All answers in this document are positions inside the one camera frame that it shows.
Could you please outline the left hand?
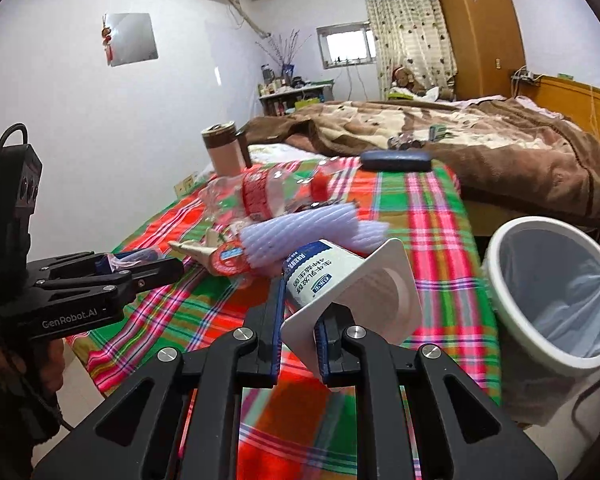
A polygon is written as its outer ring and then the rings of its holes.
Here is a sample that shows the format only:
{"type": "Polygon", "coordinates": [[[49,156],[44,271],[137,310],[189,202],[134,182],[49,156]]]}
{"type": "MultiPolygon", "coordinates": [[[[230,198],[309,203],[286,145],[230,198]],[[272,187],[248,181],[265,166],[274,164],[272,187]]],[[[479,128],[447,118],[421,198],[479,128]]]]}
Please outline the left hand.
{"type": "MultiPolygon", "coordinates": [[[[46,342],[36,358],[23,359],[13,356],[12,362],[19,373],[27,374],[27,366],[33,365],[34,374],[47,393],[56,393],[64,385],[64,341],[57,339],[46,342]]],[[[5,353],[0,348],[0,382],[16,378],[17,374],[10,366],[5,353]]]]}

